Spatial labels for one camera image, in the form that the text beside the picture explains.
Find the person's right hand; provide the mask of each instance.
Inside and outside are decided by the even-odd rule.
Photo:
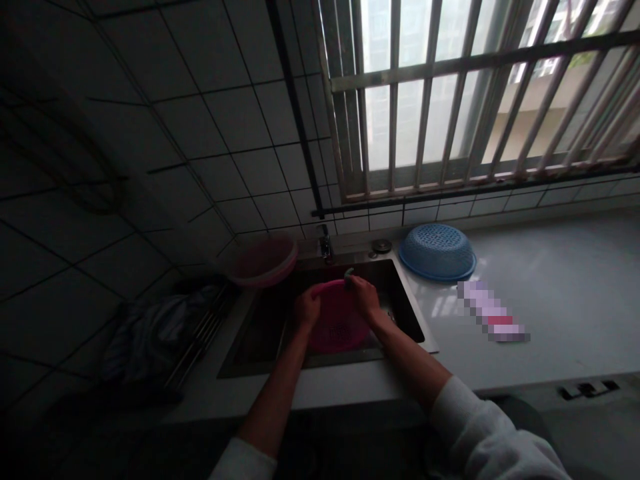
[[[350,276],[353,294],[355,296],[355,305],[358,312],[367,321],[372,321],[378,317],[380,310],[380,300],[375,287],[364,278],[356,275]]]

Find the window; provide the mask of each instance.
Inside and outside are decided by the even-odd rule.
[[[314,2],[344,201],[628,161],[633,0]]]

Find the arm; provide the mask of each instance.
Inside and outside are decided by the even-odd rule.
[[[476,397],[380,310],[372,284],[354,275],[351,279],[360,314],[428,412],[465,478],[570,480],[548,442],[516,430],[496,404]]]
[[[298,329],[229,446],[213,470],[213,479],[268,479],[275,472],[295,386],[305,360],[309,336],[320,317],[320,298],[310,288],[295,302]]]

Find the cloth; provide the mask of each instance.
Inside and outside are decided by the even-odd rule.
[[[191,295],[124,303],[120,326],[103,358],[102,380],[121,379],[122,383],[129,383],[170,370],[186,322],[218,290],[216,285],[208,285]]]
[[[570,480],[546,440],[516,430],[496,404],[480,400],[456,377],[440,392],[430,421],[466,479]],[[209,478],[268,480],[276,466],[276,460],[233,438]]]

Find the blue colander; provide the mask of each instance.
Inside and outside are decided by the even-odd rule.
[[[411,230],[400,245],[400,258],[414,273],[436,281],[465,280],[475,268],[469,239],[460,230],[440,223]]]

